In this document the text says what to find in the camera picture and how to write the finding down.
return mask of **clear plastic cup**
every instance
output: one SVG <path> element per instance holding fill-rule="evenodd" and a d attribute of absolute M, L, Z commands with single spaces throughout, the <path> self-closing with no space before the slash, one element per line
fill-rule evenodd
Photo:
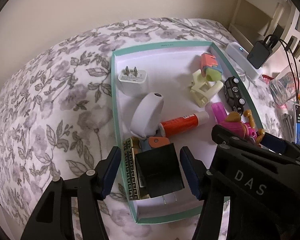
<path fill-rule="evenodd" d="M 296 73 L 296 68 L 293 63 L 291 63 L 292 70 L 296 79 L 298 88 L 298 78 Z M 275 79 L 269 82 L 269 90 L 273 97 L 274 102 L 278 106 L 283 106 L 286 102 L 296 96 L 295 84 L 292 76 L 292 72 L 289 66 L 282 70 Z"/>

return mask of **teal rim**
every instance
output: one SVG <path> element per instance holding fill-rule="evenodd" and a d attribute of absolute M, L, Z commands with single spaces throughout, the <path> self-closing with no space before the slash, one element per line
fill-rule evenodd
<path fill-rule="evenodd" d="M 230 70 L 231 74 L 235 76 L 236 78 L 239 78 L 239 75 L 235 71 L 235 69 L 232 67 L 228 59 L 225 57 L 225 55 L 222 53 L 222 51 L 211 41 L 173 41 L 173 42 L 159 42 L 159 43 L 149 43 L 149 44 L 143 44 L 138 46 L 132 46 L 124 49 L 115 50 L 112 53 L 111 57 L 111 93 L 112 93 L 112 105 L 113 105 L 113 119 L 114 119 L 114 131 L 115 131 L 115 139 L 117 142 L 117 145 L 122 148 L 122 141 L 121 141 L 121 135 L 120 135 L 120 128 L 119 128 L 119 119 L 118 119 L 118 107 L 117 107 L 117 97 L 116 97 L 116 85 L 115 85 L 115 64 L 114 59 L 116 56 L 122 56 L 125 54 L 130 54 L 134 52 L 140 52 L 145 50 L 152 50 L 152 49 L 165 49 L 165 48 L 175 48 L 175 47 L 196 47 L 196 46 L 212 46 L 213 49 L 219 54 L 223 62 L 226 64 L 227 68 Z M 246 99 L 246 102 L 250 106 L 250 109 L 253 113 L 253 116 L 255 118 L 255 122 L 257 127 L 263 128 L 261 120 L 259 118 L 258 112 L 253 104 L 253 101 L 250 98 L 250 95 L 243 83 L 240 83 L 239 85 L 240 91 L 242 92 L 244 98 Z M 121 176 L 123 180 L 123 186 L 126 195 L 128 195 L 127 191 L 127 177 L 125 173 L 125 167 L 124 167 L 124 161 L 123 158 L 121 159 L 120 163 L 120 170 L 121 170 Z M 224 202 L 229 200 L 229 197 L 225 197 Z M 175 214 L 170 214 L 166 216 L 160 216 L 160 217 L 151 217 L 151 218 L 138 218 L 137 212 L 135 210 L 133 201 L 128 200 L 128 205 L 131 211 L 131 215 L 136 223 L 138 224 L 160 224 L 160 223 L 167 223 L 167 222 L 173 222 L 189 217 L 193 217 L 195 215 L 198 215 L 201 213 L 202 206 L 198 206 L 186 211 L 182 211 Z"/>

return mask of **cream plastic toy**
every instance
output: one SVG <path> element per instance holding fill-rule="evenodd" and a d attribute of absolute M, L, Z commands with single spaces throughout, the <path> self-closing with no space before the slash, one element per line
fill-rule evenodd
<path fill-rule="evenodd" d="M 194 72 L 192 76 L 191 95 L 199 107 L 204 107 L 222 89 L 223 83 L 217 81 L 211 86 L 207 79 L 202 76 L 200 69 Z"/>

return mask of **toy car wheel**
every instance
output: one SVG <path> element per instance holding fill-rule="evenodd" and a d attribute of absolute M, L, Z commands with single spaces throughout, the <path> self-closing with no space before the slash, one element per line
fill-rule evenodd
<path fill-rule="evenodd" d="M 246 101 L 243 98 L 239 99 L 239 104 L 244 105 L 246 103 Z"/>

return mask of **white letter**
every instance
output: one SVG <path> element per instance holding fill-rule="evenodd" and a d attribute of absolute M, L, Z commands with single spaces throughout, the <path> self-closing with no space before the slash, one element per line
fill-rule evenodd
<path fill-rule="evenodd" d="M 249 181 L 244 184 L 245 186 L 249 185 L 249 188 L 252 189 L 253 178 L 249 179 Z"/>
<path fill-rule="evenodd" d="M 234 177 L 234 179 L 236 179 L 237 181 L 240 181 L 240 180 L 242 180 L 242 178 L 243 178 L 243 172 L 240 171 L 240 170 L 238 170 L 238 171 L 237 171 L 237 174 L 236 174 L 235 177 Z"/>
<path fill-rule="evenodd" d="M 263 193 L 264 193 L 262 187 L 264 187 L 264 189 L 267 188 L 267 186 L 266 186 L 266 185 L 263 185 L 263 184 L 261 184 L 261 185 L 259 186 L 259 190 L 260 190 L 261 192 L 259 192 L 259 191 L 257 190 L 256 193 L 257 193 L 258 195 L 260 195 L 260 196 L 263 195 Z"/>

